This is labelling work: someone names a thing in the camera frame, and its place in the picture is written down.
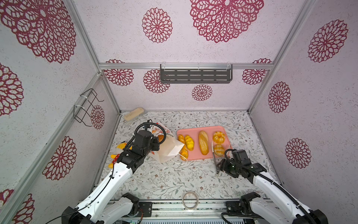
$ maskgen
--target circular red pattern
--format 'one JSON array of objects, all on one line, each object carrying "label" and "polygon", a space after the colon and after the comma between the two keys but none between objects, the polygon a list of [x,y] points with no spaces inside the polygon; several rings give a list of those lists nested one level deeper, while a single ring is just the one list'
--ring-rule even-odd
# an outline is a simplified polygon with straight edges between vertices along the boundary
[{"label": "circular red pattern", "polygon": [[286,156],[290,164],[305,168],[311,162],[311,151],[308,145],[299,138],[293,138],[286,145]]},{"label": "circular red pattern", "polygon": [[145,35],[154,43],[166,41],[173,29],[168,14],[158,8],[151,8],[144,14],[142,27]]},{"label": "circular red pattern", "polygon": [[192,91],[192,97],[198,101],[204,101],[209,99],[213,90],[210,86],[205,84],[197,85]]},{"label": "circular red pattern", "polygon": [[278,82],[272,88],[268,95],[268,105],[275,113],[282,112],[290,102],[290,88],[285,82]]},{"label": "circular red pattern", "polygon": [[46,179],[51,180],[64,178],[73,168],[74,162],[76,162],[76,151],[75,143],[69,136],[66,136],[51,157],[51,161],[42,171],[42,174],[45,175]]},{"label": "circular red pattern", "polygon": [[0,193],[0,209],[4,206],[5,202],[8,200],[8,198],[13,192],[14,190],[6,189],[5,191]]},{"label": "circular red pattern", "polygon": [[0,63],[0,116],[16,110],[24,98],[17,75]]},{"label": "circular red pattern", "polygon": [[347,33],[347,24],[339,19],[319,28],[308,46],[308,56],[311,58],[311,61],[322,62],[333,57],[344,45]]},{"label": "circular red pattern", "polygon": [[32,199],[32,194],[28,194],[26,201],[24,201],[20,207],[20,210],[16,213],[11,224],[28,224],[32,220],[32,214],[35,211],[35,200]]},{"label": "circular red pattern", "polygon": [[76,32],[62,0],[0,0],[0,15],[36,56],[62,63],[74,54]]},{"label": "circular red pattern", "polygon": [[[272,61],[267,58],[260,58],[253,63],[271,63]],[[260,83],[263,77],[266,75],[267,70],[265,69],[246,69],[242,74],[242,80],[250,85]]]},{"label": "circular red pattern", "polygon": [[103,127],[105,123],[105,113],[100,105],[93,107],[91,111],[91,122],[96,129]]},{"label": "circular red pattern", "polygon": [[[111,59],[107,63],[124,63],[120,60]],[[133,71],[131,69],[106,69],[103,70],[109,81],[119,86],[129,85],[133,81]]]},{"label": "circular red pattern", "polygon": [[228,42],[257,19],[263,0],[190,0],[193,26],[206,40]]},{"label": "circular red pattern", "polygon": [[160,71],[158,69],[150,70],[143,77],[144,85],[149,91],[161,93],[169,89],[170,84],[163,84],[160,81]]}]

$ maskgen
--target tape ring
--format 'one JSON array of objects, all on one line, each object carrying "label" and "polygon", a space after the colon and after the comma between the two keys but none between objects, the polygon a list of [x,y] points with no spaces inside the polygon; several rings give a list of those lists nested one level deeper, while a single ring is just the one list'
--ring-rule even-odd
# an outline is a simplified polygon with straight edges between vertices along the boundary
[{"label": "tape ring", "polygon": [[[186,196],[187,194],[193,194],[193,195],[195,196],[195,198],[197,199],[197,202],[195,203],[194,207],[187,207],[187,206],[184,204],[184,198],[185,198],[185,196]],[[182,198],[182,204],[184,205],[184,208],[186,208],[186,209],[188,209],[188,210],[194,210],[194,209],[196,209],[197,206],[199,205],[199,197],[198,197],[198,195],[197,195],[195,192],[193,192],[193,191],[187,191],[187,192],[184,194],[183,198]]]}]

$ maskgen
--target metal vent grille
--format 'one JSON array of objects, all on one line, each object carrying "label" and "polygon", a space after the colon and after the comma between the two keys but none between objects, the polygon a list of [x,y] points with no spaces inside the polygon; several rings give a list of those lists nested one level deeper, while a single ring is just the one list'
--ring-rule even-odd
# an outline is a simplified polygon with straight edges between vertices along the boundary
[{"label": "metal vent grille", "polygon": [[[244,224],[243,219],[227,218],[232,224]],[[222,219],[143,219],[141,224],[226,224]]]},{"label": "metal vent grille", "polygon": [[165,84],[212,84],[230,83],[232,80],[232,65],[228,69],[163,69],[160,65],[160,81]]}]

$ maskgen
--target leaf pattern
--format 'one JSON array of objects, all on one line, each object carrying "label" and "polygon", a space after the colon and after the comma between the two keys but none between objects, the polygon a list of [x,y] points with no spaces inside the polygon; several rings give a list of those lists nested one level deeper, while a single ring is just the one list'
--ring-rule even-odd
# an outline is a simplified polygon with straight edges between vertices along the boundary
[{"label": "leaf pattern", "polygon": [[[152,119],[161,122],[174,134],[185,128],[207,126],[223,126],[231,145],[235,149],[244,149],[252,163],[262,164],[276,179],[272,167],[245,111],[194,111],[194,112],[147,112],[130,122],[123,118],[118,125],[106,165],[112,162],[111,154],[116,153],[116,147],[123,141],[128,141],[134,129],[141,123]],[[173,159],[181,163],[179,156]],[[123,194],[130,192],[140,199],[181,199],[186,191],[195,191],[200,199],[231,199],[251,191],[258,192],[257,187],[248,180],[220,172],[215,176],[213,159],[189,161],[180,165],[172,161],[160,164],[151,157],[146,157],[142,166],[116,192],[118,200]],[[102,179],[111,171],[105,166]]]}]

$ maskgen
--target red doily pattern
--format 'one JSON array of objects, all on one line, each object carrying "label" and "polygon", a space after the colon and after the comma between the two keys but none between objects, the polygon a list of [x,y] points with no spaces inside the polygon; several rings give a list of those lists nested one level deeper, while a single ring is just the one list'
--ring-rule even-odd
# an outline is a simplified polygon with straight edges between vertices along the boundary
[{"label": "red doily pattern", "polygon": [[268,105],[275,113],[282,112],[290,102],[290,88],[285,82],[278,82],[272,88],[268,95]]},{"label": "red doily pattern", "polygon": [[14,190],[6,189],[5,191],[0,193],[0,209],[4,206],[5,202],[8,200],[8,198],[13,192]]},{"label": "red doily pattern", "polygon": [[62,0],[0,0],[0,15],[36,56],[62,63],[74,54],[76,32]]},{"label": "red doily pattern", "polygon": [[158,8],[151,8],[144,14],[142,27],[145,35],[154,43],[166,41],[173,29],[168,14]]},{"label": "red doily pattern", "polygon": [[257,19],[263,0],[190,0],[193,26],[206,40],[228,42]]},{"label": "red doily pattern", "polygon": [[160,81],[160,71],[158,69],[150,70],[145,73],[143,82],[149,91],[156,93],[165,92],[170,87],[170,84],[163,84]]},{"label": "red doily pattern", "polygon": [[17,75],[0,63],[0,116],[16,110],[24,98]]},{"label": "red doily pattern", "polygon": [[[253,63],[271,63],[272,61],[267,58],[260,58],[255,60]],[[260,83],[263,77],[266,75],[267,70],[265,69],[245,69],[242,74],[242,80],[250,85]]]},{"label": "red doily pattern", "polygon": [[26,201],[24,201],[20,207],[20,210],[16,213],[11,224],[28,224],[32,220],[32,214],[35,211],[35,200],[32,199],[32,194],[28,194]]},{"label": "red doily pattern", "polygon": [[[107,63],[124,63],[120,60],[111,59]],[[133,81],[133,71],[131,69],[106,69],[103,70],[109,81],[119,86],[129,85]]]},{"label": "red doily pattern", "polygon": [[198,101],[204,101],[204,100],[209,99],[209,97],[211,96],[212,93],[213,93],[213,90],[211,89],[210,86],[205,85],[205,84],[200,84],[200,85],[197,85],[192,90],[192,97]]},{"label": "red doily pattern", "polygon": [[105,123],[105,113],[100,105],[95,105],[91,111],[91,122],[96,129],[101,129]]},{"label": "red doily pattern", "polygon": [[313,35],[311,43],[308,46],[308,56],[311,58],[311,61],[327,61],[337,54],[347,39],[347,33],[347,24],[339,19],[321,27]]},{"label": "red doily pattern", "polygon": [[74,162],[76,162],[76,151],[75,143],[69,136],[66,136],[51,157],[51,161],[42,171],[42,174],[45,175],[46,179],[51,180],[64,178],[73,168]]},{"label": "red doily pattern", "polygon": [[299,138],[293,138],[286,145],[286,156],[290,164],[305,168],[311,162],[311,151],[308,145]]}]

